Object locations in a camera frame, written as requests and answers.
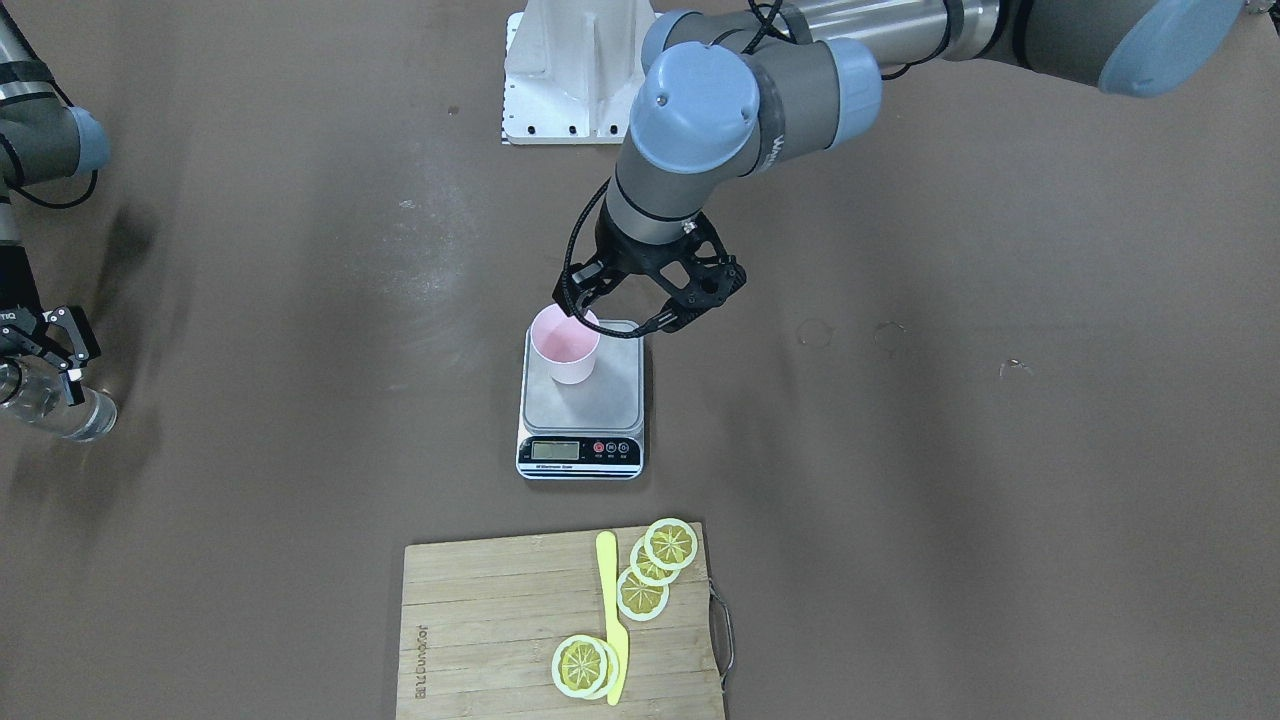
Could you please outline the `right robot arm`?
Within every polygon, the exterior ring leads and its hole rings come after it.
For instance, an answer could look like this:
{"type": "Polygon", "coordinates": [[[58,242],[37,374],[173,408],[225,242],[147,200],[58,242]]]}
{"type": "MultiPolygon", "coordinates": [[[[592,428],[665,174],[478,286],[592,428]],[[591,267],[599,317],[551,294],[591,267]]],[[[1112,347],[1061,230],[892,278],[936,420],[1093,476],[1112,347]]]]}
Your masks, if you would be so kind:
{"type": "Polygon", "coordinates": [[[110,159],[110,142],[99,120],[69,100],[12,13],[3,9],[1,15],[3,357],[45,361],[56,373],[64,402],[74,407],[84,402],[83,370],[101,348],[83,307],[44,306],[12,199],[51,210],[87,201],[110,159]],[[87,176],[90,183],[73,201],[50,202],[28,191],[77,176],[87,176]]]}

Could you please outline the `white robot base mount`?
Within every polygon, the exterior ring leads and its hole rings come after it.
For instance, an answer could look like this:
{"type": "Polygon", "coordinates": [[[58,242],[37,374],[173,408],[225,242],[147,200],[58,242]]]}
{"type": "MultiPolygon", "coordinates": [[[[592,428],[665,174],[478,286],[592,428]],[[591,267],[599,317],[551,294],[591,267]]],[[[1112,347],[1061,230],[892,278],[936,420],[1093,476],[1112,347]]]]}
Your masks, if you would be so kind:
{"type": "Polygon", "coordinates": [[[500,138],[620,145],[643,85],[649,1],[529,1],[506,22],[500,138]]]}

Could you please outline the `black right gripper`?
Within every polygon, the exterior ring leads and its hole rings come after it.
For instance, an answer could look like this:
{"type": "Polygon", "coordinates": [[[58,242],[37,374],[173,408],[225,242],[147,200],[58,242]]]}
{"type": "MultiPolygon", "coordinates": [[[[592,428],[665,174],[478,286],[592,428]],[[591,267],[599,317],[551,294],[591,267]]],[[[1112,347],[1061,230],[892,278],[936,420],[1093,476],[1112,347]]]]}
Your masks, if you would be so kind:
{"type": "Polygon", "coordinates": [[[86,310],[63,305],[44,313],[26,249],[1,246],[1,347],[4,357],[26,361],[27,366],[52,380],[68,407],[86,401],[83,368],[100,357],[101,346],[86,310]],[[44,334],[56,327],[70,342],[64,348],[44,334]]]}

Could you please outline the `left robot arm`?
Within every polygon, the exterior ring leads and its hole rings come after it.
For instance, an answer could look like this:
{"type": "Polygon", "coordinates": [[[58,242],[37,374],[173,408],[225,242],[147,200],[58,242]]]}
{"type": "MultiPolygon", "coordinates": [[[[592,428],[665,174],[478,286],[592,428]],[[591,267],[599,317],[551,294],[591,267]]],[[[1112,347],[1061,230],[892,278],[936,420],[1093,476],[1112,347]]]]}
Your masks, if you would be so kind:
{"type": "Polygon", "coordinates": [[[1216,54],[1243,1],[753,1],[668,12],[643,40],[643,83],[612,177],[591,196],[595,250],[564,251],[556,306],[588,309],[630,277],[666,293],[626,340],[685,328],[748,281],[704,206],[718,184],[867,132],[884,86],[927,63],[986,59],[1157,97],[1216,54]]]}

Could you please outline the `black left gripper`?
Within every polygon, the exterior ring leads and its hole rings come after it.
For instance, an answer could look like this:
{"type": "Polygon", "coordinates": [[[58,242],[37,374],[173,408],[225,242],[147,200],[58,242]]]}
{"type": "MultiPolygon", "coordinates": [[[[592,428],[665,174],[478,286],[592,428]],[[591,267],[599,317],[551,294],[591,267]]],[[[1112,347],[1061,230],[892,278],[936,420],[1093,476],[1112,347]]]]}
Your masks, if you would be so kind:
{"type": "Polygon", "coordinates": [[[645,331],[675,333],[722,306],[748,282],[745,268],[727,252],[704,213],[698,213],[668,243],[646,243],[627,234],[605,208],[596,219],[596,255],[563,261],[553,302],[576,316],[612,293],[628,275],[646,275],[667,292],[663,307],[645,331]]]}

